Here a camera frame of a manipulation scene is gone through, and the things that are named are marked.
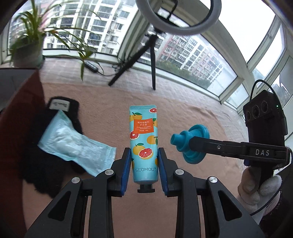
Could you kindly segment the white gloved right hand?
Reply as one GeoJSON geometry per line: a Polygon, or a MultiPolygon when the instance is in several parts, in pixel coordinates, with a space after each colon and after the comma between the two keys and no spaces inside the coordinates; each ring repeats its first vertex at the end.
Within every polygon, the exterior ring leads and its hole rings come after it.
{"type": "Polygon", "coordinates": [[[261,184],[260,175],[260,168],[247,167],[243,171],[237,199],[250,214],[266,216],[280,200],[282,178],[274,175],[261,184]]]}

